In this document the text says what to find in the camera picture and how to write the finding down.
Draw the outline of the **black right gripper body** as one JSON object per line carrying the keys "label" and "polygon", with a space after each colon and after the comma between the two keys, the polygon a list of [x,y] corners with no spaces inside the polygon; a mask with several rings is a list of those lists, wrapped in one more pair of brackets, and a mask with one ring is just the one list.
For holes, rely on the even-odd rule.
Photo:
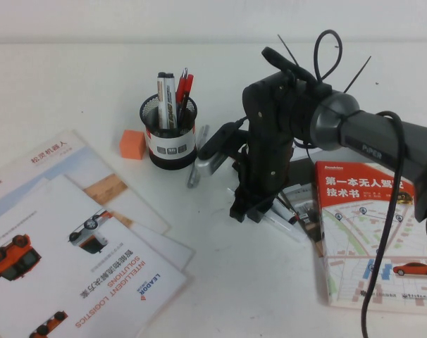
{"label": "black right gripper body", "polygon": [[287,76],[278,72],[247,86],[242,93],[249,129],[247,158],[235,191],[234,207],[240,211],[273,200],[287,183],[292,135],[282,130],[278,121],[287,81]]}

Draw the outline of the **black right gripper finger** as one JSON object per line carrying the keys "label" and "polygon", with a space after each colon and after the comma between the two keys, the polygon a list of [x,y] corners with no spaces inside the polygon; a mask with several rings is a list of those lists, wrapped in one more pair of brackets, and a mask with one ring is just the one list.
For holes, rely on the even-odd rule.
{"label": "black right gripper finger", "polygon": [[239,223],[242,223],[245,220],[247,215],[248,205],[243,201],[235,201],[230,207],[230,217],[234,218]]}
{"label": "black right gripper finger", "polygon": [[260,223],[270,208],[271,207],[268,205],[263,205],[263,206],[255,206],[249,209],[249,219],[254,221],[255,223]]}

